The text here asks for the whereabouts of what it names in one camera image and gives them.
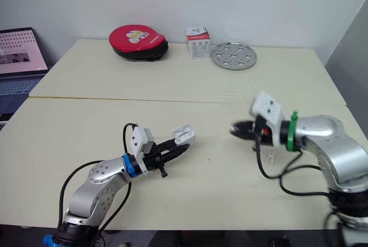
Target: green ring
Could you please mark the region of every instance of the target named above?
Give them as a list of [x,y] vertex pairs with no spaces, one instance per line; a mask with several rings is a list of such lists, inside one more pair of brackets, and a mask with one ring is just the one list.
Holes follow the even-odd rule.
[[287,135],[287,145],[286,148],[289,151],[294,151],[294,136],[295,130],[297,128],[298,112],[294,111],[289,125],[289,133]]

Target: perforated metal disc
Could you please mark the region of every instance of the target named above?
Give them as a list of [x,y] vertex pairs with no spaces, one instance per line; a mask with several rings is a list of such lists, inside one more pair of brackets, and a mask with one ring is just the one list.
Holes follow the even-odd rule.
[[244,44],[226,43],[212,49],[211,59],[216,65],[227,70],[245,70],[257,62],[257,55]]

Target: blue ring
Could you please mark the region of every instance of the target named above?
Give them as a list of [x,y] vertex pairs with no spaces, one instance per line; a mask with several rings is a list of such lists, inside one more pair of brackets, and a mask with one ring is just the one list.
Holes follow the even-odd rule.
[[124,162],[125,162],[125,164],[126,164],[126,168],[127,168],[127,171],[128,171],[128,173],[129,173],[129,175],[130,175],[132,178],[137,177],[137,173],[136,173],[136,171],[134,170],[134,167],[132,166],[131,161],[129,160],[128,155],[127,155],[127,154],[124,154],[124,155],[122,156],[122,158],[123,158],[123,160],[124,160]]

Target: laptop keyboard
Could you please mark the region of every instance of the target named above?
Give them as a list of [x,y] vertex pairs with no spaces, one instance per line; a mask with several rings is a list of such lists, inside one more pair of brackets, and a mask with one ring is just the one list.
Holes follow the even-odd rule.
[[29,80],[14,80],[0,82],[0,96],[10,96],[13,94],[28,94],[41,78]]

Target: gray wall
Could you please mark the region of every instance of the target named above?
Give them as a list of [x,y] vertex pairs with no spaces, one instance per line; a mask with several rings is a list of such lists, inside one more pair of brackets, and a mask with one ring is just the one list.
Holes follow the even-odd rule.
[[326,69],[368,136],[368,0],[328,60]]

